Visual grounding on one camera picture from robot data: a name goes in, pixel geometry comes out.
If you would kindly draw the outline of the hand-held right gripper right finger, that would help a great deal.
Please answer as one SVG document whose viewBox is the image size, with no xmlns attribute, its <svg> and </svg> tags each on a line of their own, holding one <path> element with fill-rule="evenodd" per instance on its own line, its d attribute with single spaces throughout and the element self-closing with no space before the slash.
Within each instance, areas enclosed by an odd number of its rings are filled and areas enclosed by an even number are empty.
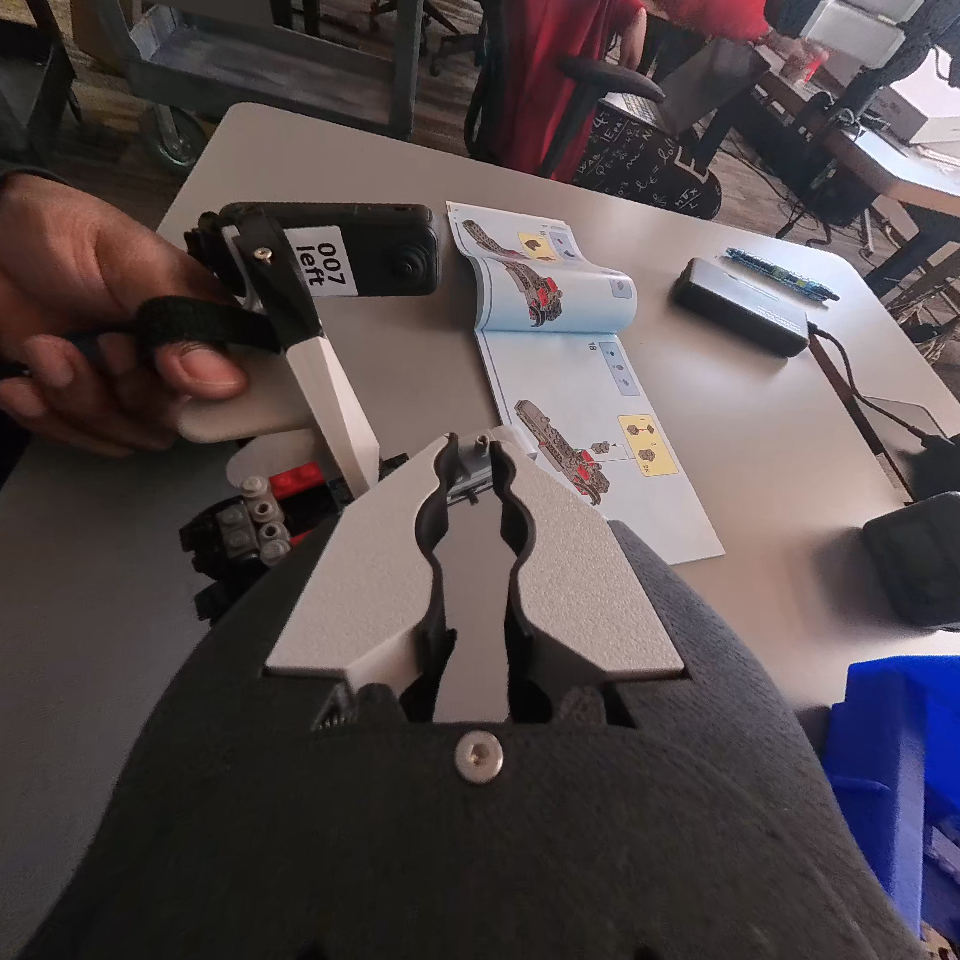
<svg viewBox="0 0 960 960">
<path fill-rule="evenodd" d="M 609 522 L 510 442 L 490 448 L 514 561 L 505 616 L 510 707 L 576 689 L 673 681 L 685 664 Z"/>
</svg>

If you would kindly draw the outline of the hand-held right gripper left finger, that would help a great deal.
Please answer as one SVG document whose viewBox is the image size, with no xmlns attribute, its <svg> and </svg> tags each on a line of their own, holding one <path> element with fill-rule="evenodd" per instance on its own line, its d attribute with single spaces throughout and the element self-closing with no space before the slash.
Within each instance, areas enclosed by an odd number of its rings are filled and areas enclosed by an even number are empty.
<svg viewBox="0 0 960 960">
<path fill-rule="evenodd" d="M 346 507 L 266 660 L 280 676 L 438 685 L 450 638 L 437 546 L 449 533 L 458 437 L 440 436 Z"/>
</svg>

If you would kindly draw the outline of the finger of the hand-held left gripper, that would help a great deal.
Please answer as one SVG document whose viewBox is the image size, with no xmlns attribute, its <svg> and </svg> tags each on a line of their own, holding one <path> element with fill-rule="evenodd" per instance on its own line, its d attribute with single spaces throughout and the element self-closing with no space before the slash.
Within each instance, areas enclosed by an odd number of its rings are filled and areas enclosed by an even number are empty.
<svg viewBox="0 0 960 960">
<path fill-rule="evenodd" d="M 239 494 L 253 476 L 281 474 L 308 462 L 318 463 L 325 486 L 340 479 L 340 468 L 327 442 L 317 431 L 288 431 L 252 439 L 236 452 L 226 465 L 226 479 Z"/>
<path fill-rule="evenodd" d="M 187 401 L 177 429 L 187 441 L 216 445 L 288 431 L 317 431 L 354 498 L 379 482 L 380 447 L 329 339 L 282 354 L 240 347 L 246 390 L 229 400 Z"/>
</svg>

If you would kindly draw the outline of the grey brick model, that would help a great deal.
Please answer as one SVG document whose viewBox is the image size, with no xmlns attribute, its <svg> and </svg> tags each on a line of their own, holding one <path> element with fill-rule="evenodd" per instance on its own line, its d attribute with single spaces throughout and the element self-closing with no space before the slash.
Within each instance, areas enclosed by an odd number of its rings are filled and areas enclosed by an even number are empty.
<svg viewBox="0 0 960 960">
<path fill-rule="evenodd" d="M 202 511 L 180 528 L 193 569 L 210 583 L 194 597 L 199 621 L 215 625 L 322 522 L 353 502 L 343 479 L 284 501 L 252 476 L 244 490 Z"/>
</svg>

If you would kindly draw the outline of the small grey brick piece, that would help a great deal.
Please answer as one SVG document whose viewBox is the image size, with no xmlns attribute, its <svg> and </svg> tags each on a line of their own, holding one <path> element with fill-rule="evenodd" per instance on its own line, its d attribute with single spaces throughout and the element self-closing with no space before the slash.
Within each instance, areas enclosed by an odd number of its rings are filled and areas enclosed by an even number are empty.
<svg viewBox="0 0 960 960">
<path fill-rule="evenodd" d="M 457 480 L 468 487 L 482 486 L 493 480 L 491 444 L 489 433 L 480 433 L 459 440 L 459 465 Z"/>
</svg>

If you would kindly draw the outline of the blue plastic bin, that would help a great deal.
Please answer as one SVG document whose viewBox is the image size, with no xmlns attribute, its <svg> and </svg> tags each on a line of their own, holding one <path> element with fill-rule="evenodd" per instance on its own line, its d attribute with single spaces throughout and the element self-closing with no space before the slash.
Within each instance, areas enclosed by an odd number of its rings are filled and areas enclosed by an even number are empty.
<svg viewBox="0 0 960 960">
<path fill-rule="evenodd" d="M 959 658 L 849 666 L 822 766 L 860 852 L 906 925 L 958 955 Z"/>
</svg>

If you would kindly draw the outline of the person's left forearm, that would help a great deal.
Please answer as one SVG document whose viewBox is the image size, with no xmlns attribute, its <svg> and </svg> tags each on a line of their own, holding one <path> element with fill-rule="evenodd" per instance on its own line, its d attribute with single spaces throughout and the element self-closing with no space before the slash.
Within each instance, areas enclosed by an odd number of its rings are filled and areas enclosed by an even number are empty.
<svg viewBox="0 0 960 960">
<path fill-rule="evenodd" d="M 70 186 L 68 181 L 45 167 L 1 159 L 1 195 L 17 177 L 34 178 L 61 186 Z"/>
</svg>

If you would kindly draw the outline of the grey desk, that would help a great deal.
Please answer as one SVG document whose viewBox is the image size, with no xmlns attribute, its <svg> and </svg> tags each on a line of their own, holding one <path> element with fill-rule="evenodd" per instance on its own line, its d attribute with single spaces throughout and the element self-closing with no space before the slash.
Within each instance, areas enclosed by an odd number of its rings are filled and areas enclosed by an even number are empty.
<svg viewBox="0 0 960 960">
<path fill-rule="evenodd" d="M 570 224 L 595 263 L 631 275 L 621 339 L 721 540 L 676 568 L 761 661 L 810 738 L 849 664 L 958 653 L 958 635 L 893 616 L 855 530 L 898 507 L 816 359 L 780 364 L 669 289 L 728 246 L 826 280 L 826 327 L 870 396 L 925 407 L 958 433 L 958 403 L 845 260 L 438 150 L 266 106 L 234 107 L 166 213 L 182 245 L 236 201 L 413 203 L 443 230 L 438 292 L 333 300 L 331 340 L 387 455 L 498 421 L 474 341 L 473 269 L 447 202 Z M 203 629 L 177 528 L 222 498 L 225 446 L 125 460 L 33 441 L 2 491 L 2 957 L 17 954 L 85 853 L 137 734 Z"/>
</svg>

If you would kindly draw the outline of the person's left hand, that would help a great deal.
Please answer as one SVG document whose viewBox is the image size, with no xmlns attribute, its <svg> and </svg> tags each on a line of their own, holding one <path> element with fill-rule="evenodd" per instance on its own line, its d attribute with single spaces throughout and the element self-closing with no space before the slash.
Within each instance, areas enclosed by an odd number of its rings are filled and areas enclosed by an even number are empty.
<svg viewBox="0 0 960 960">
<path fill-rule="evenodd" d="M 104 457 L 168 450 L 188 400 L 242 395 L 241 366 L 212 345 L 176 342 L 151 363 L 128 325 L 144 303 L 235 305 L 184 251 L 70 186 L 18 176 L 1 195 L 2 412 L 36 437 Z"/>
</svg>

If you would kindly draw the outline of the brick instruction booklet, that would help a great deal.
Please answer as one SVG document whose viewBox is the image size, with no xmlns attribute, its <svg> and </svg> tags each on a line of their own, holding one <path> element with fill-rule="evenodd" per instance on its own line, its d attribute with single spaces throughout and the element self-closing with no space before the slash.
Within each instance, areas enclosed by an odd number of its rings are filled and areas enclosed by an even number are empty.
<svg viewBox="0 0 960 960">
<path fill-rule="evenodd" d="M 534 462 L 672 567 L 726 551 L 618 334 L 636 283 L 562 221 L 449 201 L 477 288 L 475 336 L 503 426 Z"/>
</svg>

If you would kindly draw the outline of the black cloth with white writing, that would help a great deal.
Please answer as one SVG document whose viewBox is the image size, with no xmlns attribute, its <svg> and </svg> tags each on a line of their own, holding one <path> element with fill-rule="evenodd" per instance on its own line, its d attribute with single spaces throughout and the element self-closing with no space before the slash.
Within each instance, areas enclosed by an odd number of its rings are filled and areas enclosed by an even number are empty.
<svg viewBox="0 0 960 960">
<path fill-rule="evenodd" d="M 702 221 L 719 214 L 722 185 L 687 143 L 601 104 L 573 186 Z"/>
</svg>

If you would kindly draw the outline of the black power bank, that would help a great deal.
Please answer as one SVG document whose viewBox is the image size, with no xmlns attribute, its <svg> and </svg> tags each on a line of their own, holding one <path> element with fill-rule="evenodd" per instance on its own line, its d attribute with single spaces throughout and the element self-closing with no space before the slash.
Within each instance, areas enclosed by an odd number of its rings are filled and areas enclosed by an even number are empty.
<svg viewBox="0 0 960 960">
<path fill-rule="evenodd" d="M 671 299 L 776 357 L 794 358 L 810 346 L 810 322 L 801 306 L 707 260 L 688 262 Z"/>
</svg>

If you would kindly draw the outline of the black charger case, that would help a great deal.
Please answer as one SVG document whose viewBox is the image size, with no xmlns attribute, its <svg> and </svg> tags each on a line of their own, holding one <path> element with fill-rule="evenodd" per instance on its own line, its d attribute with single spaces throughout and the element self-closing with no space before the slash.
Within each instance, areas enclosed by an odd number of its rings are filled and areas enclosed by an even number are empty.
<svg viewBox="0 0 960 960">
<path fill-rule="evenodd" d="M 900 619 L 959 631 L 959 493 L 948 491 L 874 518 L 863 542 Z"/>
</svg>

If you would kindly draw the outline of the grey laptop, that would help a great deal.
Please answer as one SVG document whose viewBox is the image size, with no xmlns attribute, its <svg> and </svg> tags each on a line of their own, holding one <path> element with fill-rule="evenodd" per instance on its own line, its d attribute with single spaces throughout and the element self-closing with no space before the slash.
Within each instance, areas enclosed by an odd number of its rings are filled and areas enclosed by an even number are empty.
<svg viewBox="0 0 960 960">
<path fill-rule="evenodd" d="M 663 102 L 610 93 L 600 105 L 676 139 L 752 89 L 769 71 L 768 60 L 755 46 L 716 38 L 658 84 Z"/>
</svg>

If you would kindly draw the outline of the blue pen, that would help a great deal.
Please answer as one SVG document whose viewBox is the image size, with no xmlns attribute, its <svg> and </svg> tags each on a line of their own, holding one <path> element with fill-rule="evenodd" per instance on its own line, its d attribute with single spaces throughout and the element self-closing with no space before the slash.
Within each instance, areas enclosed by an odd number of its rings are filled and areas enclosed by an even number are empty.
<svg viewBox="0 0 960 960">
<path fill-rule="evenodd" d="M 841 300 L 829 286 L 776 265 L 741 248 L 728 247 L 726 257 L 749 271 L 818 304 L 838 303 Z"/>
</svg>

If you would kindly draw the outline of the wooden-edged work table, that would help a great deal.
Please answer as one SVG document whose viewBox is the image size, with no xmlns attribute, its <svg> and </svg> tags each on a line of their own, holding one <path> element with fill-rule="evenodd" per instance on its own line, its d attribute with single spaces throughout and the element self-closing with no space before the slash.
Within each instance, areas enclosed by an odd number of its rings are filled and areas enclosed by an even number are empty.
<svg viewBox="0 0 960 960">
<path fill-rule="evenodd" d="M 884 299 L 920 271 L 894 300 L 912 306 L 958 282 L 957 249 L 929 266 L 943 248 L 958 244 L 958 168 L 942 169 L 869 128 L 827 126 L 830 95 L 788 81 L 785 61 L 768 47 L 760 53 L 771 70 L 751 95 L 740 130 L 774 174 L 832 227 L 850 225 L 879 198 L 899 204 L 915 225 L 915 234 L 866 275 L 870 290 Z"/>
</svg>

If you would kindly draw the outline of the white flat box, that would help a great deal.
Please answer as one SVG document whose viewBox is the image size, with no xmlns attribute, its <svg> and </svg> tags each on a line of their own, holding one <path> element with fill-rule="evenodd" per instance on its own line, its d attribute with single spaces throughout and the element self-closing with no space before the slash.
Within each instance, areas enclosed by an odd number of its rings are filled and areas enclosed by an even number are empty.
<svg viewBox="0 0 960 960">
<path fill-rule="evenodd" d="M 911 145 L 959 141 L 959 90 L 934 76 L 910 77 L 887 90 L 890 127 Z"/>
</svg>

